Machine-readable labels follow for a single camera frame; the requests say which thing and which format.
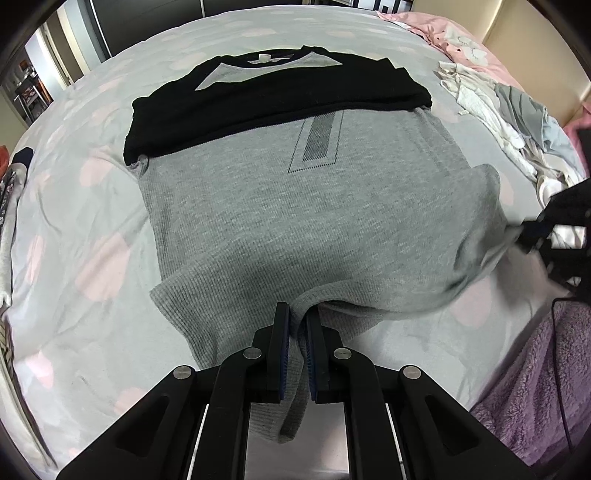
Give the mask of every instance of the gray sweater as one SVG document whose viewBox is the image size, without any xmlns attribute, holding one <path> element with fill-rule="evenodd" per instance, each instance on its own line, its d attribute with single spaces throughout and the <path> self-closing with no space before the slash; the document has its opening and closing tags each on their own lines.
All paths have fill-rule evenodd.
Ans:
<svg viewBox="0 0 591 480">
<path fill-rule="evenodd" d="M 286 399 L 251 417 L 279 442 L 295 435 L 309 395 L 307 309 L 324 303 L 324 322 L 347 341 L 449 304 L 515 238 L 496 171 L 470 168 L 424 109 L 327 113 L 135 168 L 163 279 L 151 297 L 199 367 L 247 347 L 278 301 L 291 305 Z"/>
</svg>

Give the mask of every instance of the light blue cloth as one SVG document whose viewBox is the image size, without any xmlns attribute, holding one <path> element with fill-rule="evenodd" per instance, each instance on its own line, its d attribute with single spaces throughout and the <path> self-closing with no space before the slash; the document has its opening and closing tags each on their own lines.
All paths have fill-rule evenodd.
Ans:
<svg viewBox="0 0 591 480">
<path fill-rule="evenodd" d="M 501 103 L 499 113 L 525 138 L 531 138 L 544 153 L 562 158 L 582 178 L 587 174 L 570 139 L 541 103 L 518 88 L 498 83 L 495 93 Z"/>
</svg>

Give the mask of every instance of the folded black shirt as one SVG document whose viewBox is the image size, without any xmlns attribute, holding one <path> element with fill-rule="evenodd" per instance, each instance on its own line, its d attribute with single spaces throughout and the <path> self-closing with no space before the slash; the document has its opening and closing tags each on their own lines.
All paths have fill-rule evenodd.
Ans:
<svg viewBox="0 0 591 480">
<path fill-rule="evenodd" d="M 221 64 L 256 69 L 269 65 L 252 63 L 261 56 L 281 65 L 312 52 L 340 64 L 276 70 L 197 90 Z M 133 102 L 124 159 L 131 165 L 141 154 L 158 157 L 252 128 L 343 109 L 394 111 L 422 106 L 431 106 L 428 90 L 388 59 L 372 60 L 321 47 L 218 56 Z"/>
</svg>

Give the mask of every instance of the pile of clothes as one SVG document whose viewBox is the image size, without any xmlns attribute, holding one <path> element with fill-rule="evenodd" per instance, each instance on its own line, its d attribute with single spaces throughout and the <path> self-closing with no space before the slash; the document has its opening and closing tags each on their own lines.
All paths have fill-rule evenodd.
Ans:
<svg viewBox="0 0 591 480">
<path fill-rule="evenodd" d="M 550 197 L 588 177 L 571 140 L 546 107 L 529 95 L 502 63 L 461 25 L 420 12 L 379 14 L 419 35 L 452 62 L 439 62 L 441 86 L 480 120 L 519 171 L 537 186 L 545 208 Z M 555 248 L 581 248 L 584 229 L 557 227 Z"/>
</svg>

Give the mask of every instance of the wall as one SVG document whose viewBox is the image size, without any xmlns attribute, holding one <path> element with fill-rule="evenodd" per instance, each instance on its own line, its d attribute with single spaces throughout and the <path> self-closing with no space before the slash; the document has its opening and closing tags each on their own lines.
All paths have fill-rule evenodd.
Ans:
<svg viewBox="0 0 591 480">
<path fill-rule="evenodd" d="M 67 73 L 68 77 L 73 82 L 76 82 L 82 78 L 82 70 L 72 49 L 70 48 L 70 44 L 66 38 L 64 30 L 61 27 L 60 18 L 57 12 L 53 12 L 46 22 L 47 28 L 51 34 L 51 39 L 56 47 L 57 54 L 62 62 L 62 68 Z"/>
<path fill-rule="evenodd" d="M 484 44 L 561 125 L 589 93 L 589 78 L 570 47 L 526 0 L 503 1 Z"/>
<path fill-rule="evenodd" d="M 447 17 L 483 41 L 503 0 L 414 0 L 413 11 Z"/>
<path fill-rule="evenodd" d="M 12 106 L 4 91 L 0 90 L 0 145 L 6 145 L 12 154 L 26 129 L 24 120 Z"/>
<path fill-rule="evenodd" d="M 90 6 L 111 55 L 203 16 L 199 0 L 90 0 Z"/>
<path fill-rule="evenodd" d="M 25 45 L 25 50 L 49 95 L 54 100 L 59 100 L 64 94 L 67 85 L 57 70 L 56 64 L 51 58 L 51 54 L 39 29 L 29 39 Z"/>
<path fill-rule="evenodd" d="M 67 15 L 69 30 L 84 58 L 84 63 L 89 70 L 97 68 L 106 57 L 96 38 L 84 0 L 67 0 L 62 8 Z"/>
</svg>

